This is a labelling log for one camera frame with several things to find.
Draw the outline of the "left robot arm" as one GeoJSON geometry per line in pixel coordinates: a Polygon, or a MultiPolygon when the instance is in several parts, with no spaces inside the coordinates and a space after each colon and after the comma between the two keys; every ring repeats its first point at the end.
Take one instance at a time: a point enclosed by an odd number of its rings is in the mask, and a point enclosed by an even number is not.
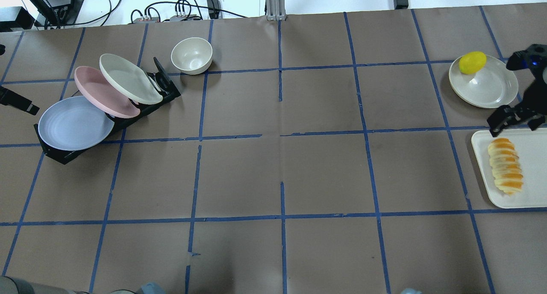
{"type": "MultiPolygon", "coordinates": [[[[39,107],[15,91],[1,86],[1,104],[36,115],[39,107]]],[[[34,125],[39,144],[45,155],[67,164],[85,150],[102,142],[114,131],[115,121],[104,114],[86,97],[70,97],[55,103],[34,125]]],[[[59,288],[28,282],[13,276],[1,277],[2,294],[95,294],[70,288],[59,288]]],[[[137,290],[117,289],[108,294],[166,294],[156,282],[148,282],[137,290]]]]}

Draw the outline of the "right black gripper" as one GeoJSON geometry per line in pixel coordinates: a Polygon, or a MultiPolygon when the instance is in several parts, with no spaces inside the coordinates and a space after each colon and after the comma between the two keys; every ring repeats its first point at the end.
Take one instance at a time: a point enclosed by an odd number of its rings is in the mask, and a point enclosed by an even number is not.
{"type": "Polygon", "coordinates": [[[515,106],[501,105],[487,118],[490,134],[497,138],[511,126],[526,124],[532,131],[546,123],[547,85],[544,80],[534,80],[525,90],[522,101],[515,106]]]}

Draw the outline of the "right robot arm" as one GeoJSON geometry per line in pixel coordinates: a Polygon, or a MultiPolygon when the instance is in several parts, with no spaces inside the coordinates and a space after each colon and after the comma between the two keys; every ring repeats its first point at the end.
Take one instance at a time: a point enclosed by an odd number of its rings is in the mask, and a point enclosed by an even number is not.
{"type": "Polygon", "coordinates": [[[493,138],[506,128],[526,124],[530,130],[537,130],[546,123],[547,115],[546,68],[542,68],[535,80],[525,90],[522,101],[515,106],[502,105],[487,119],[493,138]]]}

